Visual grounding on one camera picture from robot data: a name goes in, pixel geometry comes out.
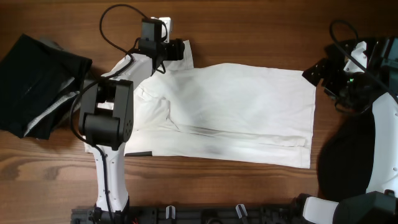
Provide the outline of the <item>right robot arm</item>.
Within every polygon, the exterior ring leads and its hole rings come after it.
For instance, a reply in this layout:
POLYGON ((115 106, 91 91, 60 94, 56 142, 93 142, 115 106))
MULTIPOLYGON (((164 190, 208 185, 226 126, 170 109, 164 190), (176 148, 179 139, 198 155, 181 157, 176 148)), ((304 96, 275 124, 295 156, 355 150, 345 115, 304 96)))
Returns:
POLYGON ((397 222, 397 38, 347 40, 303 72, 348 115, 322 147, 321 197, 300 195, 294 223, 397 222))

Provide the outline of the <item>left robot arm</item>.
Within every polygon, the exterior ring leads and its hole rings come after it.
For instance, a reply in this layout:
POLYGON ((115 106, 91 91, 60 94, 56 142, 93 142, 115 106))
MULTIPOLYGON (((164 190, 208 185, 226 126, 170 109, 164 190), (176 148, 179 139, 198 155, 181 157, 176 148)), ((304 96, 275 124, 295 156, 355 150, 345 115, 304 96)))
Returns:
POLYGON ((124 177, 124 149, 133 130, 134 89, 165 61, 183 59, 185 46, 172 40, 169 17, 142 20, 141 36, 126 56, 100 81, 85 80, 78 129, 95 158, 98 198, 88 212, 92 223, 130 223, 124 177))

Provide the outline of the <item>white t-shirt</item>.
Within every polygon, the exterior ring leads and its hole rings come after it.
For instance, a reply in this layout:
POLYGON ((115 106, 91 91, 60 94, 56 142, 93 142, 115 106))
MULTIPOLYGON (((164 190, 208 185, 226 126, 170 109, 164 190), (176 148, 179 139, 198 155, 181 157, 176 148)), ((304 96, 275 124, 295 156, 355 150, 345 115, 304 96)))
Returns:
POLYGON ((192 51, 165 73, 134 81, 125 155, 185 156, 310 167, 315 87, 298 70, 222 63, 193 66, 192 51))

